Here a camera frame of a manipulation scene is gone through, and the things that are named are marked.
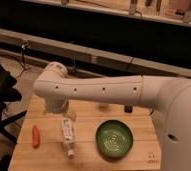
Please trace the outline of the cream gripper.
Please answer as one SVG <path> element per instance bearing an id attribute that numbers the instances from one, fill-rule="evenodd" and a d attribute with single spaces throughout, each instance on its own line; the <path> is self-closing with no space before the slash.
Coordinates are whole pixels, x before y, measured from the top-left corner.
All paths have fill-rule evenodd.
<path id="1" fill-rule="evenodd" d="M 76 120 L 76 111 L 72 107 L 69 107 L 64 109 L 63 111 L 57 111 L 57 112 L 53 112 L 53 111 L 49 111 L 48 109 L 45 109 L 43 111 L 43 114 L 44 115 L 47 115 L 47 114 L 62 115 L 65 118 L 71 119 L 72 121 Z"/>

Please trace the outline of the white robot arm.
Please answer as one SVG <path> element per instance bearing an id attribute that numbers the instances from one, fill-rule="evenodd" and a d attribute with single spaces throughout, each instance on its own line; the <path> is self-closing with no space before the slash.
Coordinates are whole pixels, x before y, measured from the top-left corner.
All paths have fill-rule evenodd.
<path id="1" fill-rule="evenodd" d="M 165 117 L 160 171 L 191 171 L 191 78 L 122 76 L 71 79 L 66 67 L 49 63 L 33 89 L 47 109 L 61 113 L 70 100 L 150 108 Z"/>

